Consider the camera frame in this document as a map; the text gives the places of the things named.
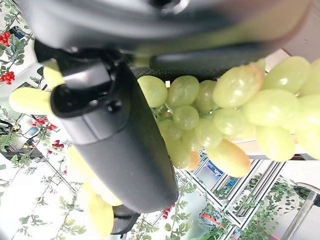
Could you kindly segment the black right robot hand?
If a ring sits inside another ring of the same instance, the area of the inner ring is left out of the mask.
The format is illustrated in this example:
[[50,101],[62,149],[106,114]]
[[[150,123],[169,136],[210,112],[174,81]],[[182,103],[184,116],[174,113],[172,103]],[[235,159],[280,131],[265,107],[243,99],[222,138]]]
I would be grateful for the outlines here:
[[310,0],[18,0],[39,63],[65,83],[50,106],[75,148],[123,204],[173,204],[177,181],[137,77],[199,79],[261,59],[288,42]]

